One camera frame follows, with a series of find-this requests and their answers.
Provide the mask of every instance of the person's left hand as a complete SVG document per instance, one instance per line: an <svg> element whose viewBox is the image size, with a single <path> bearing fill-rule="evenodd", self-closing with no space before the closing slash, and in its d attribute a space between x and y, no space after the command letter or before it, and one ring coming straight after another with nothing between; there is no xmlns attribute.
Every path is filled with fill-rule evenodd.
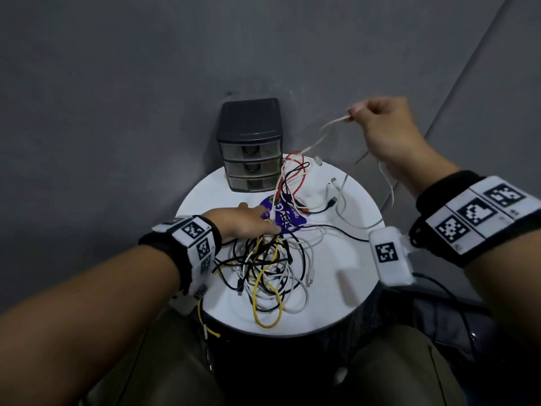
<svg viewBox="0 0 541 406"><path fill-rule="evenodd" d="M241 202L236 208L211 209L203 214L210 219L220 231L222 239L226 238L257 238L261 235L278 235L281 228L272 222L263 221L261 215L268 212L263 205L248 208Z"/></svg>

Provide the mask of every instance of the purple label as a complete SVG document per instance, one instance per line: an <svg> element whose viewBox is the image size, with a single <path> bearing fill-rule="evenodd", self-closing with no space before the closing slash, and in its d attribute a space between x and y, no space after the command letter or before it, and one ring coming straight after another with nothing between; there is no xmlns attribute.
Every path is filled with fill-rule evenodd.
<svg viewBox="0 0 541 406"><path fill-rule="evenodd" d="M299 215L291 205L289 205L286 201L291 202L291 195L289 194L282 194L282 197L280 198L280 202L276 204L276 225L282 228L281 234L288 232L295 232L298 231L300 226L304 225L306 223L306 219ZM269 211L272 209L272 195L269 197L266 197L262 202L261 205L263 205L265 208L267 208ZM263 215L263 219L269 219L269 212L265 213Z"/></svg>

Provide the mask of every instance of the person's left arm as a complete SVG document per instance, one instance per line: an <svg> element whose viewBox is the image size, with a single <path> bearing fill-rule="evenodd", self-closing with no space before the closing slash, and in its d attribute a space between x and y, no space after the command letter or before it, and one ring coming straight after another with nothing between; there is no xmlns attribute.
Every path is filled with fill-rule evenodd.
<svg viewBox="0 0 541 406"><path fill-rule="evenodd" d="M203 216L222 238L279 228L264 207L213 209ZM0 317L2 404L72 404L125 353L179 291L179 269L140 245L13 307Z"/></svg>

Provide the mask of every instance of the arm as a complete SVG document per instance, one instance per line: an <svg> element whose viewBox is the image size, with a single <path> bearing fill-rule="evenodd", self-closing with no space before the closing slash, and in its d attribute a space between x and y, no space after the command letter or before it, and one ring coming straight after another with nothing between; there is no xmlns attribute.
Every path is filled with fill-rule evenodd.
<svg viewBox="0 0 541 406"><path fill-rule="evenodd" d="M222 237L277 233L264 207L213 209ZM179 290L163 252L137 246L13 307L0 318L3 404L72 404L125 353Z"/></svg>
<svg viewBox="0 0 541 406"><path fill-rule="evenodd" d="M355 104L370 152L417 198L460 169L432 149L413 122L407 100L375 97ZM495 318L523 342L541 347L541 231L497 246L465 269Z"/></svg>

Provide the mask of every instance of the person's leg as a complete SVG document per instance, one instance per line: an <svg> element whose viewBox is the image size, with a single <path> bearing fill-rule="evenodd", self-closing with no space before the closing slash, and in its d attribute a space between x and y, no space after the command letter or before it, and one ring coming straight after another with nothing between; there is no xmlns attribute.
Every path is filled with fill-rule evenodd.
<svg viewBox="0 0 541 406"><path fill-rule="evenodd" d="M449 365L413 327L383 328L355 355L336 402L362 405L466 405Z"/></svg>
<svg viewBox="0 0 541 406"><path fill-rule="evenodd" d="M89 395L92 406L222 405L196 325L168 308L149 326L121 402L118 397L141 340Z"/></svg>

